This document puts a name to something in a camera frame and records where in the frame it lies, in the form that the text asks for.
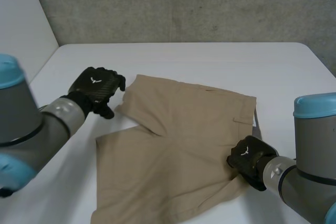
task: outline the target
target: beige shorts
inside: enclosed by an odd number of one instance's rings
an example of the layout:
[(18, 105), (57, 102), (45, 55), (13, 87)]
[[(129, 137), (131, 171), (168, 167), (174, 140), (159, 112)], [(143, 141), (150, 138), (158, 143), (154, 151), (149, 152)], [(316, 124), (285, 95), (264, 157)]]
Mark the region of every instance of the beige shorts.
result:
[(91, 224), (188, 220), (236, 198), (246, 183), (226, 164), (252, 133), (256, 98), (138, 75), (116, 111), (139, 126), (97, 139)]

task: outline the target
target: white wall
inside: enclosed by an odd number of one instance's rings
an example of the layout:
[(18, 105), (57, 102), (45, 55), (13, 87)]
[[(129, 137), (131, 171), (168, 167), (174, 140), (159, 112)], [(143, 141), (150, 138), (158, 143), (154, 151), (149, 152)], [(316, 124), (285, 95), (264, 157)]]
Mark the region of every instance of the white wall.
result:
[(57, 48), (38, 0), (0, 0), (0, 52), (19, 60), (29, 82)]

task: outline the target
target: gray wall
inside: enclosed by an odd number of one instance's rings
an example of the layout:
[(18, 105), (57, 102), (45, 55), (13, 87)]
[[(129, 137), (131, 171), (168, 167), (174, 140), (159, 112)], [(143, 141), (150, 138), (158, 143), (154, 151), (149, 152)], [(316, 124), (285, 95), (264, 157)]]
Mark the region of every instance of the gray wall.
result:
[(336, 0), (40, 0), (60, 45), (296, 41), (336, 74)]

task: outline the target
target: fabric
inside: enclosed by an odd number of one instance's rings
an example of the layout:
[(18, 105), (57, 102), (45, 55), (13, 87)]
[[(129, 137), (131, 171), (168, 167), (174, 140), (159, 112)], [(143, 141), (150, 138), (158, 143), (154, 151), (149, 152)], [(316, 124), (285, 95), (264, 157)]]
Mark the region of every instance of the fabric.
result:
[(256, 98), (138, 75), (116, 111), (140, 125), (97, 139), (91, 224), (171, 224), (239, 196), (226, 163), (252, 133)]

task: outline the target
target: white table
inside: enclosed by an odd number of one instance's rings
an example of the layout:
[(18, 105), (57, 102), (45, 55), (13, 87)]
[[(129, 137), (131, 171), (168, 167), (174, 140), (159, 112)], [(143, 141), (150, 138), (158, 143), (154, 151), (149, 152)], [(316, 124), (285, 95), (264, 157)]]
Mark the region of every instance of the white table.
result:
[[(293, 102), (300, 95), (333, 92), (336, 79), (297, 43), (95, 44), (60, 47), (31, 83), (38, 105), (65, 94), (87, 67), (118, 71), (131, 84), (136, 74), (170, 78), (257, 97), (264, 141), (295, 157)], [(114, 108), (122, 92), (111, 99)], [(135, 123), (118, 115), (88, 116), (85, 124), (23, 190), (0, 199), (3, 224), (89, 224), (96, 208), (96, 143), (99, 135)], [(188, 224), (307, 223), (266, 191), (250, 189)]]

